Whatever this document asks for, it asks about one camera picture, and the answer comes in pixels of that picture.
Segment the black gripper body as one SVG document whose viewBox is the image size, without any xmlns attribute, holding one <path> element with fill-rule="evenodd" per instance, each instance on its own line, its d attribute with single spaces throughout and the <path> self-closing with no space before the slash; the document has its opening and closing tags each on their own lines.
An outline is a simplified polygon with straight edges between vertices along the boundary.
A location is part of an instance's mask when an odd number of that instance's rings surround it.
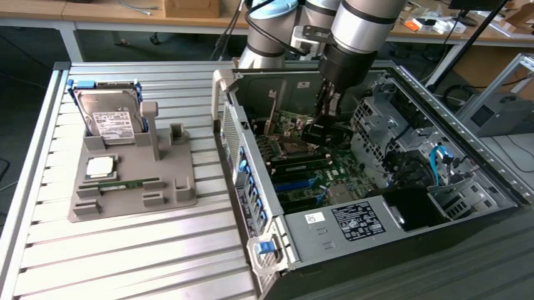
<svg viewBox="0 0 534 300">
<path fill-rule="evenodd" d="M 333 45 L 324 47 L 318 72 L 336 92 L 344 92 L 362 82 L 376 55 L 376 51 L 358 53 Z"/>
</svg>

